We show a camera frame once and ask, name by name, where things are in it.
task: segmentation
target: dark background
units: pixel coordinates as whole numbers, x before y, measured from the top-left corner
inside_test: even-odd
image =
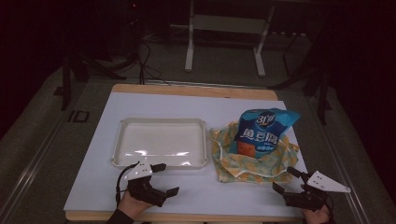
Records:
[[[168,31],[168,23],[188,22],[188,1],[145,2],[146,22],[164,35]],[[65,40],[73,39],[74,49],[83,50],[94,58],[108,58],[111,40],[106,32],[118,30],[108,30],[112,27],[111,21],[103,20],[101,16],[112,13],[114,23],[120,18],[117,17],[119,13],[100,8],[101,4],[108,4],[108,1],[1,3],[0,137],[18,118],[44,80],[62,65]],[[215,9],[220,14],[232,11],[241,16],[257,13],[248,8],[234,7],[233,3],[227,11],[221,12],[211,4],[212,1],[206,1],[200,9],[207,12]],[[290,26],[285,24],[297,19],[291,18],[288,11],[290,8],[286,7],[276,11],[272,30],[289,31]],[[332,69],[331,85],[394,202],[395,11],[395,5],[389,2],[360,2],[337,7],[322,36],[318,37],[318,50],[310,55],[317,59],[316,62],[327,62]]]

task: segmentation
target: black cable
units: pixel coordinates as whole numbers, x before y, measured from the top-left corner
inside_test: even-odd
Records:
[[[125,167],[125,169],[123,169],[122,172],[121,172],[120,175],[119,175],[119,178],[118,178],[118,180],[117,180],[117,186],[116,186],[116,203],[117,203],[117,207],[119,206],[120,201],[121,201],[121,193],[125,191],[125,190],[120,190],[120,181],[121,181],[121,179],[122,179],[122,176],[123,176],[123,175],[125,174],[125,172],[127,172],[129,169],[133,169],[134,167],[136,167],[136,165],[137,165],[138,163],[132,164],[132,165],[129,165],[129,166]]]

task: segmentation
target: metal frame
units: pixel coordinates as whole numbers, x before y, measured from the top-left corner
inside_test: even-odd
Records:
[[[268,35],[271,19],[274,16],[274,11],[275,6],[271,6],[269,8],[266,20],[199,15],[194,14],[194,0],[190,0],[189,45],[187,47],[186,64],[184,67],[185,71],[192,71],[194,54],[194,29],[212,30],[260,35],[260,42],[257,47],[253,48],[253,53],[257,66],[258,76],[264,77],[265,70],[262,62],[262,47],[264,45],[265,37],[267,37]]]

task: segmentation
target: blue snack bag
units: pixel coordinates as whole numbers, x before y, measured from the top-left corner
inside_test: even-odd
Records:
[[[300,117],[294,111],[250,109],[239,119],[238,133],[230,147],[230,153],[261,158],[276,149],[282,134]]]

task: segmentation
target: white tray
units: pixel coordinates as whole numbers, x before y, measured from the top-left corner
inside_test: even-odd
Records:
[[[205,123],[201,119],[140,119],[121,121],[111,161],[126,167],[147,158],[152,165],[200,168],[207,163]]]

